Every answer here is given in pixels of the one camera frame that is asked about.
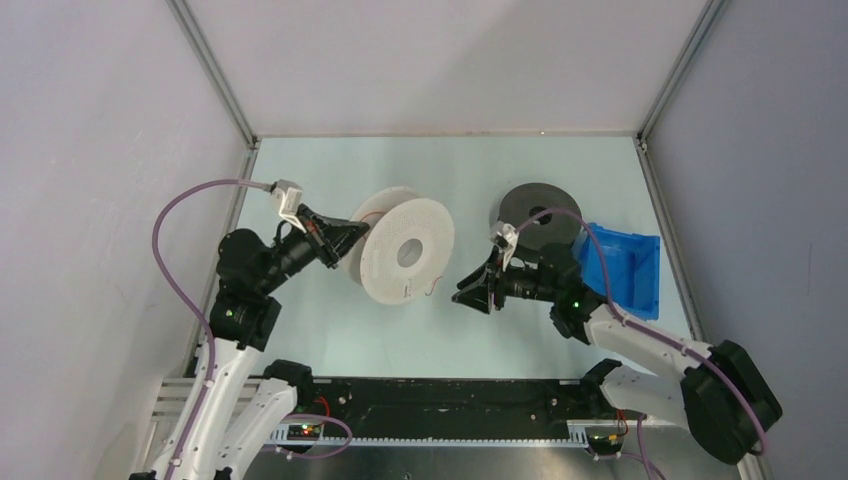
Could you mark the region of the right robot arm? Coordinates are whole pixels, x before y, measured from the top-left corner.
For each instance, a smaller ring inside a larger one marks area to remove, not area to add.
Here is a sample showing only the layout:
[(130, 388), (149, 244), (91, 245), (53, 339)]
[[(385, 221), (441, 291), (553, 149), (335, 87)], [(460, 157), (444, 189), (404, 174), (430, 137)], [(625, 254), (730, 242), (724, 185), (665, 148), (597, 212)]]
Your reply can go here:
[(783, 409), (748, 352), (725, 340), (710, 345), (672, 336), (627, 314), (587, 286), (574, 255), (549, 244), (533, 266), (508, 264), (499, 248), (457, 285), (452, 302), (490, 314), (509, 297), (548, 302), (557, 332), (618, 354), (587, 372), (581, 402), (606, 418), (629, 410), (688, 431), (729, 465), (763, 452)]

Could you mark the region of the white cable spool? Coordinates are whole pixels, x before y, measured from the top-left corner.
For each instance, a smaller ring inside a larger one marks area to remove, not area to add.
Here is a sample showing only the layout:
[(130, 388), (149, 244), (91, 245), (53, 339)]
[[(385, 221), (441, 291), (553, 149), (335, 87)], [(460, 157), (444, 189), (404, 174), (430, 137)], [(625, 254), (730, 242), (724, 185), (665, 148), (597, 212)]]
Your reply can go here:
[(402, 305), (432, 293), (455, 243), (448, 209), (408, 187), (366, 199), (350, 217), (369, 227), (341, 267), (374, 301)]

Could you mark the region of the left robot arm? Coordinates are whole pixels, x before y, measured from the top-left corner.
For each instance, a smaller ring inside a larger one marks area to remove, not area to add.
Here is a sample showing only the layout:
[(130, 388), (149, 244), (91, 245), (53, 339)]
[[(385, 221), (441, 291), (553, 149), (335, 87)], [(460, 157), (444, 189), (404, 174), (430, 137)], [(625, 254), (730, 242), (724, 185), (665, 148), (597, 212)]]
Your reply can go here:
[(276, 360), (265, 369), (249, 405), (234, 412), (281, 311), (273, 292), (314, 261), (336, 268), (371, 229), (363, 221), (319, 215), (306, 205), (299, 206), (295, 220), (271, 244), (245, 228), (219, 243), (219, 291), (199, 374), (171, 437), (136, 478), (240, 479), (286, 416), (304, 416), (314, 408), (311, 368)]

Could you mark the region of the black cable spool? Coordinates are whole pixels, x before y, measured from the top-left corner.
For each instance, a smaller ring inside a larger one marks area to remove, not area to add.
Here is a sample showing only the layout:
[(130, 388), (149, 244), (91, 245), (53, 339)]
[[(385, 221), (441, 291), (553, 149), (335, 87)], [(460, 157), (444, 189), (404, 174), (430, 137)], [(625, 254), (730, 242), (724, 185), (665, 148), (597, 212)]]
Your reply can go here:
[[(516, 186), (503, 197), (496, 219), (518, 228), (548, 209), (566, 209), (582, 216), (576, 200), (561, 188), (546, 183), (526, 183)], [(571, 247), (581, 230), (580, 222), (569, 215), (539, 217), (519, 234), (516, 255), (530, 259), (548, 244)]]

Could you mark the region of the blue plastic bin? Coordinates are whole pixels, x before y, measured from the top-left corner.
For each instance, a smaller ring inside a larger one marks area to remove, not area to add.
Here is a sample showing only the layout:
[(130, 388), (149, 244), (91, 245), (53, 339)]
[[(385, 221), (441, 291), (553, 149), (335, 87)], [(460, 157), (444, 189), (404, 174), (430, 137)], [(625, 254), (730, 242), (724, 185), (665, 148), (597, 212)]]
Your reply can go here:
[(589, 227), (600, 241), (613, 300), (639, 318), (657, 320), (660, 314), (660, 237), (623, 233), (596, 223), (590, 223)]

